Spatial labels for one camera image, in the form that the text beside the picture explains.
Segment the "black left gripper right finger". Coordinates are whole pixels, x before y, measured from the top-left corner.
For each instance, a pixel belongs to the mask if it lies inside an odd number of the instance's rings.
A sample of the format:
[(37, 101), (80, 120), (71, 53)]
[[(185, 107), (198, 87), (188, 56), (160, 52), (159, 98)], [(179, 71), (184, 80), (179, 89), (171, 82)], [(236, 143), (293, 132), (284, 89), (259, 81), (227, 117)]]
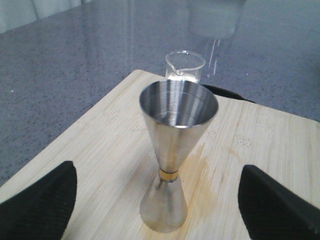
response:
[(320, 210), (255, 165), (245, 165), (238, 207), (252, 240), (318, 240)]

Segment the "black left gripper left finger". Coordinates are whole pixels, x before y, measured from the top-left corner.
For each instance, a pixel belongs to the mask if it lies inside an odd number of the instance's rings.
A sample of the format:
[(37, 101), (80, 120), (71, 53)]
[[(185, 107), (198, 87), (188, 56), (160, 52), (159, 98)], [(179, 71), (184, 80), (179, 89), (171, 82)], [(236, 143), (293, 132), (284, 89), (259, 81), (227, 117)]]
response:
[(0, 205), (2, 240), (60, 240), (77, 195), (77, 171), (64, 161)]

